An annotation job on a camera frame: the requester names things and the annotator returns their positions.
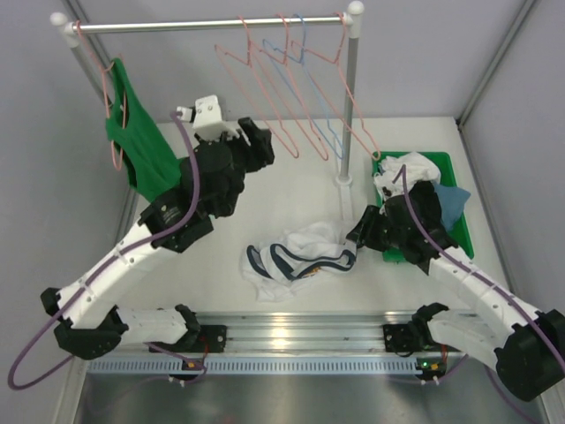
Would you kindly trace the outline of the white navy-trimmed tank top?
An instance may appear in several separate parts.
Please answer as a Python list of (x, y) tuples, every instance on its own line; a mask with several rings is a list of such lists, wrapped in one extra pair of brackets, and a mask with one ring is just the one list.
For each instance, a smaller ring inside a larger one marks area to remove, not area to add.
[(293, 299), (319, 281), (352, 271), (358, 248), (345, 238), (345, 230), (344, 222), (321, 221), (246, 246), (241, 276), (252, 284), (259, 302)]

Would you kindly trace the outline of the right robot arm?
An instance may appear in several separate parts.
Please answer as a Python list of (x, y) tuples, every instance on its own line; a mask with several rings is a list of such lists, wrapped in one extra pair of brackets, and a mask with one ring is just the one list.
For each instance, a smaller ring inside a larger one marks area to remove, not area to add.
[(564, 316), (542, 312), (472, 263), (441, 222), (436, 193), (410, 192), (368, 206), (347, 240), (356, 247), (399, 250), (405, 260), (468, 308), (419, 308), (405, 324), (403, 352), (453, 347), (495, 371), (516, 398), (532, 401), (564, 379)]

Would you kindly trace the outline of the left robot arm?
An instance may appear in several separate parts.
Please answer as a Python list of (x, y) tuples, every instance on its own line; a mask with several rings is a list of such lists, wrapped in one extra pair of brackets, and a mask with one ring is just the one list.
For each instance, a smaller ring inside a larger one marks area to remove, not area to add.
[(149, 203), (114, 250), (75, 283), (41, 294), (45, 311), (58, 320), (54, 336), (62, 350), (94, 360), (125, 345), (174, 353), (203, 347), (206, 333), (185, 305), (118, 305), (146, 274), (211, 233), (213, 219), (232, 216), (246, 174), (275, 161), (272, 133), (248, 117), (237, 121), (234, 135), (196, 139), (197, 147), (179, 164), (180, 182)]

